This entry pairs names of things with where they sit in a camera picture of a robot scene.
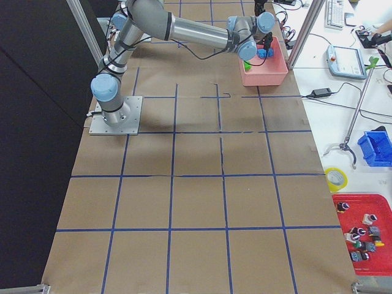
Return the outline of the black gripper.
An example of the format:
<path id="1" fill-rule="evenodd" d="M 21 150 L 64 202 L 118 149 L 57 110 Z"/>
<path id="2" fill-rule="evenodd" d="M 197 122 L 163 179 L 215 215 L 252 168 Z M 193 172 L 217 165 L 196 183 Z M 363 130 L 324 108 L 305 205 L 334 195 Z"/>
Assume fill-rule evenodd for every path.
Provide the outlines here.
<path id="1" fill-rule="evenodd" d="M 266 41 L 267 35 L 266 34 L 262 34 L 260 36 L 255 36 L 254 40 L 256 42 L 257 45 L 264 45 L 265 41 Z"/>
<path id="2" fill-rule="evenodd" d="M 266 0 L 254 0 L 254 13 L 255 15 L 261 15 L 265 12 Z"/>

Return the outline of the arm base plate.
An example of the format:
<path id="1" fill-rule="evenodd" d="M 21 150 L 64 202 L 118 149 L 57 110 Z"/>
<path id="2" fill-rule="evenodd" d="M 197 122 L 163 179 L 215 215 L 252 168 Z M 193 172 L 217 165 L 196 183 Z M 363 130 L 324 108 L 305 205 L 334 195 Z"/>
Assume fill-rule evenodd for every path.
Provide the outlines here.
<path id="1" fill-rule="evenodd" d="M 142 96 L 124 96 L 122 108 L 116 112 L 102 111 L 96 103 L 89 127 L 90 135 L 138 135 Z"/>

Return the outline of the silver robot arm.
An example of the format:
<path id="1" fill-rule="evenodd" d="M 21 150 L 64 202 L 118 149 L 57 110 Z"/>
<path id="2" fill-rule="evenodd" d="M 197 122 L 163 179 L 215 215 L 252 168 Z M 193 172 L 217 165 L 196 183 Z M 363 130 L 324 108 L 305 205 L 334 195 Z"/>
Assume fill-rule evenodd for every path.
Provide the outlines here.
<path id="1" fill-rule="evenodd" d="M 130 119 L 132 110 L 120 93 L 122 75 L 136 46 L 147 34 L 176 43 L 180 41 L 212 47 L 218 53 L 237 53 L 243 61 L 257 54 L 257 42 L 273 29 L 275 17 L 269 12 L 258 16 L 229 17 L 225 28 L 218 28 L 176 17 L 163 1 L 126 1 L 127 18 L 113 48 L 101 59 L 99 71 L 91 81 L 91 91 L 101 107 L 101 117 L 110 127 Z"/>

